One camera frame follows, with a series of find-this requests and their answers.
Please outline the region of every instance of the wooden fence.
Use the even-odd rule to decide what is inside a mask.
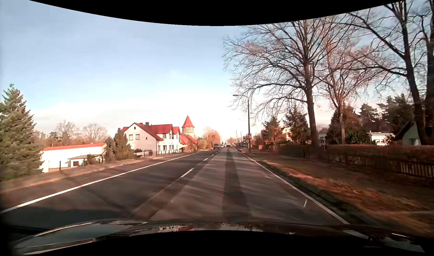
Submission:
[[[348,165],[367,166],[434,179],[434,160],[406,160],[405,157],[402,159],[401,157],[396,158],[381,154],[361,155],[357,148],[347,150],[342,154],[342,152],[335,152],[334,150],[329,150],[329,148],[301,145],[283,145],[279,148],[279,152],[281,154],[304,159],[326,160]]]

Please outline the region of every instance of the road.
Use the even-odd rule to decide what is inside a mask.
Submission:
[[[106,218],[342,224],[338,216],[233,148],[18,189],[0,195],[0,205],[7,223],[39,229]]]

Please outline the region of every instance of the street lamp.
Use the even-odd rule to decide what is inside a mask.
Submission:
[[[233,94],[233,96],[247,97],[248,134],[250,134],[250,100],[249,100],[248,96],[245,96],[245,95]],[[252,153],[252,149],[250,148],[250,140],[251,139],[252,139],[252,137],[250,136],[250,139],[248,139],[248,153],[249,154]]]

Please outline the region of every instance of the pointed tower roof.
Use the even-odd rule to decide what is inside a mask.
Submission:
[[[190,117],[189,116],[187,116],[187,118],[186,118],[186,121],[184,122],[184,125],[182,125],[182,128],[185,128],[185,127],[195,127],[195,126],[193,126],[193,124],[191,123],[191,120],[190,120]]]

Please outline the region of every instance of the red roof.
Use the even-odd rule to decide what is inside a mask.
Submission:
[[[185,127],[195,127],[195,126],[193,126],[193,124],[191,123],[191,120],[190,120],[190,117],[189,117],[189,116],[187,116],[186,121],[184,122],[184,125],[182,125],[182,128],[185,128]]]
[[[190,145],[190,141],[188,140],[188,137],[186,135],[179,135],[179,142],[182,145]]]
[[[101,143],[93,143],[93,144],[82,144],[82,145],[70,145],[70,146],[58,146],[58,147],[47,147],[44,148],[43,151],[48,150],[59,150],[59,149],[72,149],[72,148],[93,148],[93,147],[102,147],[105,145],[105,142]]]
[[[173,134],[177,134],[177,133],[180,134],[180,127],[179,126],[174,126],[173,127]]]
[[[154,137],[156,140],[158,140],[158,141],[162,141],[163,140],[155,132],[153,132],[153,131],[150,130],[150,127],[154,126],[154,125],[147,126],[147,125],[143,125],[143,124],[140,124],[140,123],[133,123],[132,125],[134,125],[134,124],[137,125],[139,128],[141,128],[142,130],[144,130],[145,132],[147,132],[150,136]],[[124,127],[122,129],[122,131],[123,132],[127,131],[132,125],[130,125],[128,127]]]
[[[170,133],[173,130],[172,124],[149,125],[149,129],[155,134]]]

